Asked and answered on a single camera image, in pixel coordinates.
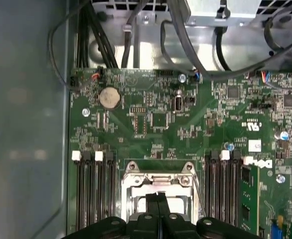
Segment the integrated circuit chip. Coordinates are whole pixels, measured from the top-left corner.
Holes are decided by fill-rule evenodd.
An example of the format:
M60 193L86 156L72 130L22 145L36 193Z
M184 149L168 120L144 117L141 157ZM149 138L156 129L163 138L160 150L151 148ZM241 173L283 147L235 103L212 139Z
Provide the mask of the integrated circuit chip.
M284 95L284 107L292 107L292 95Z
M228 99L238 99L239 98L238 86L228 86L227 93Z

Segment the mounting screw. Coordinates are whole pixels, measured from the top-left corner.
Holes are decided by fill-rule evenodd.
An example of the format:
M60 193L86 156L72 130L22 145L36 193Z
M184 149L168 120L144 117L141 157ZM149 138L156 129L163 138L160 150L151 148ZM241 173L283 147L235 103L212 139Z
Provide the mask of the mounting screw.
M182 177L180 181L182 184L186 184L186 185L189 184L189 182L190 182L188 177Z
M130 165L130 170L134 170L135 169L135 165L134 164L131 164Z
M177 215L176 215L176 214L170 214L170 215L169 215L169 218L170 218L170 219L177 219Z
M147 15L145 15L145 16L143 17L143 23L144 23L144 24L148 24L148 23L149 23L149 17L148 17Z
M82 109L82 115L83 115L84 117L88 117L88 116L90 116L90 110L89 110L88 108L84 108L84 109Z
M206 224L206 225L208 225L208 226L212 225L212 222L210 220L208 220L208 219L205 219L203 221L203 223Z
M276 181L277 181L278 183L284 183L284 182L286 181L286 178L285 178L285 176L283 176L283 175L281 175L281 174L278 174L278 175L277 175L277 178L276 178Z
M187 80L187 77L186 77L185 74L180 74L180 75L178 76L178 81L179 81L180 83L185 83L186 80Z

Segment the blue slot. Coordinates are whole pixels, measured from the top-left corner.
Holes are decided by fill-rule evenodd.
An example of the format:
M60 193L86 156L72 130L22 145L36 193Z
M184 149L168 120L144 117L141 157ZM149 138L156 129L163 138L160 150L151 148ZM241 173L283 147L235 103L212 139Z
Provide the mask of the blue slot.
M283 239L284 235L282 230L276 225L272 224L271 225L271 239Z

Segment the motherboard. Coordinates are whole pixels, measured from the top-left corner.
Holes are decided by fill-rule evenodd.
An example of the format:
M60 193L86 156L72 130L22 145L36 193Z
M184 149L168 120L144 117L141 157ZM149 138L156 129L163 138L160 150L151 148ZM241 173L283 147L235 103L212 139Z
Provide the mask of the motherboard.
M74 69L68 233L144 212L171 212L265 239L292 238L292 91L254 73L214 82L171 70ZM292 87L292 73L267 73Z

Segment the green circuit board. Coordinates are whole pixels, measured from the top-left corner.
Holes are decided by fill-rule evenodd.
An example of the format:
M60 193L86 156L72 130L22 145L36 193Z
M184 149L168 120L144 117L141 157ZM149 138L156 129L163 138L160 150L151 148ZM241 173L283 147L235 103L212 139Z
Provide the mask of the green circuit board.
M236 179L237 226L263 234L266 239L278 217L280 227L284 224L290 228L292 91L271 89L258 75L223 82L187 76L181 83L179 73L169 70L105 69L101 78L92 79L95 72L72 71L75 82L92 84L80 93L70 94L68 233L83 223L78 219L79 187L90 187L85 179L80 186L80 175L90 169L79 169L72 163L73 151L90 152L93 161L94 152L102 151L106 158L111 152L116 164L114 175L108 175L106 166L107 176L101 187L114 181L112 214L120 216L121 177L131 160L143 171L161 172L180 171L185 162L192 162L204 201L205 159L227 151L228 145L233 145L241 157L240 177ZM292 87L289 73L271 73L270 80ZM280 138L281 132L288 133L289 140ZM92 178L87 179L89 183L97 184ZM106 191L105 202L109 190L107 186L102 188ZM111 203L106 203L101 218L110 213L110 208Z

